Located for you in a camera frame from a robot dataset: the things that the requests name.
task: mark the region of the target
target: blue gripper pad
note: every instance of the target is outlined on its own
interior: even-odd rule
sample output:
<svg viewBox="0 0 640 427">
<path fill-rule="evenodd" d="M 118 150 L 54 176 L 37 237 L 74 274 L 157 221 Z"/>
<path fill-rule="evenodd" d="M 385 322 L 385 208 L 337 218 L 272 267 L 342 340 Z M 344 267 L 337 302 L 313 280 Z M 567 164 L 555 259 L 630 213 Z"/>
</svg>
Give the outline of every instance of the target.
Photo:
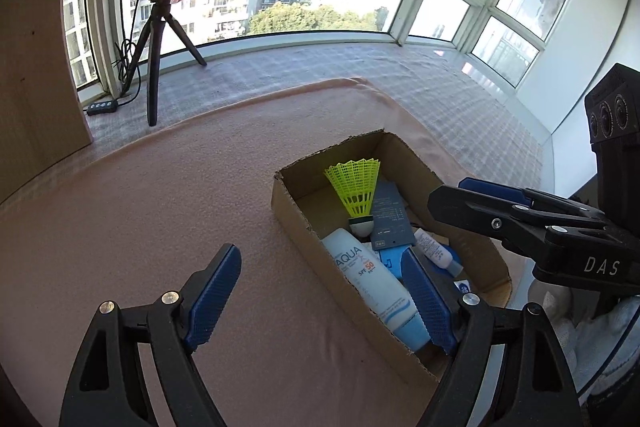
<svg viewBox="0 0 640 427">
<path fill-rule="evenodd" d="M 526 198 L 522 190 L 506 185 L 498 185 L 497 183 L 486 182 L 484 180 L 476 180 L 475 178 L 465 178 L 459 184 L 458 188 L 472 190 L 501 200 L 513 201 L 513 203 L 531 206 L 532 201 Z"/>
<path fill-rule="evenodd" d="M 192 351 L 200 344 L 209 342 L 213 328 L 216 327 L 226 301 L 240 277 L 241 267 L 240 250 L 233 247 L 225 255 L 191 308 L 189 333 L 184 342 Z"/>
<path fill-rule="evenodd" d="M 401 261 L 402 282 L 411 293 L 415 307 L 431 335 L 431 342 L 450 355 L 458 345 L 451 328 L 451 312 L 411 250 Z"/>
</svg>

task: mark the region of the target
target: wooden panel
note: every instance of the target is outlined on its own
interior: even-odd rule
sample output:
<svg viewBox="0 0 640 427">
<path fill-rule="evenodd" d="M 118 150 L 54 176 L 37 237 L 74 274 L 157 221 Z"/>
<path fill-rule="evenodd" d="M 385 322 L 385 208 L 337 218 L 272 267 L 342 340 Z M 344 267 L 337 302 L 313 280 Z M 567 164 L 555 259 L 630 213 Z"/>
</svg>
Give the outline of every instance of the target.
<svg viewBox="0 0 640 427">
<path fill-rule="evenodd" d="M 66 58 L 62 0 L 0 0 L 0 201 L 91 143 Z"/>
</svg>

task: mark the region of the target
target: white wall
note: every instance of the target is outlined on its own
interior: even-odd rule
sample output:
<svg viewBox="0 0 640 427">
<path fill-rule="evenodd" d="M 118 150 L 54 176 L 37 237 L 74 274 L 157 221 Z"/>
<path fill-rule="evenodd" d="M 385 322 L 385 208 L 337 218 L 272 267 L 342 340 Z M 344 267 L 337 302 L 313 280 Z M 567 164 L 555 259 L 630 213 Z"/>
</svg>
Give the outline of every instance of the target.
<svg viewBox="0 0 640 427">
<path fill-rule="evenodd" d="M 630 0 L 620 32 L 609 55 L 584 93 L 619 62 L 640 71 L 640 0 Z M 596 155 L 591 152 L 584 95 L 552 134 L 556 194 L 570 196 L 596 173 Z"/>
<path fill-rule="evenodd" d="M 553 132 L 600 67 L 628 0 L 567 0 L 560 19 L 517 90 L 518 99 Z"/>
</svg>

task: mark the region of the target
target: tripod leg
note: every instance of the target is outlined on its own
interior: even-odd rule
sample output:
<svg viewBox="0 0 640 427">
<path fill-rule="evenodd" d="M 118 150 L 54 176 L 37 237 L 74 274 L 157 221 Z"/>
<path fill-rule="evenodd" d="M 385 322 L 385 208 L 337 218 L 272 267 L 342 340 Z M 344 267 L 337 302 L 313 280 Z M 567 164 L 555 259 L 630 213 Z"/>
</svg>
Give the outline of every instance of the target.
<svg viewBox="0 0 640 427">
<path fill-rule="evenodd" d="M 193 42 L 191 42 L 191 39 L 184 32 L 184 30 L 182 29 L 182 26 L 180 26 L 180 23 L 174 18 L 174 16 L 171 15 L 170 13 L 167 13 L 165 14 L 164 18 L 167 21 L 169 27 L 174 31 L 176 35 L 178 35 L 178 38 L 182 41 L 182 44 L 184 44 L 184 46 L 189 50 L 191 55 L 193 55 L 193 58 L 195 58 L 198 61 L 199 65 L 206 66 L 207 61 L 204 58 L 202 58 L 202 55 L 200 55 L 200 52 L 198 51 L 196 46 L 193 45 Z"/>
<path fill-rule="evenodd" d="M 122 93 L 121 95 L 126 94 L 126 92 L 131 87 L 131 82 L 133 81 L 133 75 L 136 73 L 136 68 L 138 66 L 138 62 L 140 61 L 140 56 L 142 55 L 142 51 L 145 49 L 146 41 L 149 38 L 149 33 L 151 32 L 151 17 L 146 20 L 145 25 L 142 26 L 142 31 L 140 32 L 140 36 L 138 37 L 138 43 L 136 44 L 136 50 L 133 53 L 133 57 L 131 58 L 131 63 L 129 64 L 129 69 L 127 70 L 127 76 L 125 77 L 124 84 L 122 84 Z"/>
<path fill-rule="evenodd" d="M 164 20 L 154 18 L 151 25 L 151 45 L 149 46 L 149 61 L 147 65 L 148 80 L 146 81 L 146 121 L 149 127 L 158 123 L 158 77 L 160 76 L 160 46 Z"/>
</svg>

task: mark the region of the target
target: tripod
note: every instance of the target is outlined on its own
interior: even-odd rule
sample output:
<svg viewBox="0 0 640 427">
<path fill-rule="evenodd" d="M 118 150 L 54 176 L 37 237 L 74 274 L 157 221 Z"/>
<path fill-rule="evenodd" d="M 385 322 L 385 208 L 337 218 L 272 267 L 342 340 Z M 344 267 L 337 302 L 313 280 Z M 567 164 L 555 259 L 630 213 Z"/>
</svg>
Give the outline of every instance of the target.
<svg viewBox="0 0 640 427">
<path fill-rule="evenodd" d="M 153 3 L 151 16 L 140 32 L 136 50 L 133 53 L 129 69 L 127 70 L 123 91 L 126 92 L 127 89 L 129 89 L 140 61 L 140 55 L 142 55 L 146 41 L 150 37 L 151 44 L 149 46 L 149 60 L 147 63 L 148 79 L 146 81 L 146 121 L 149 127 L 153 127 L 158 123 L 158 77 L 160 75 L 160 46 L 162 45 L 164 23 L 168 23 L 169 27 L 178 35 L 182 44 L 185 45 L 191 55 L 193 55 L 193 58 L 195 58 L 201 66 L 206 66 L 207 63 L 196 49 L 196 46 L 193 45 L 187 33 L 182 29 L 180 23 L 171 15 L 171 0 L 150 1 Z"/>
</svg>

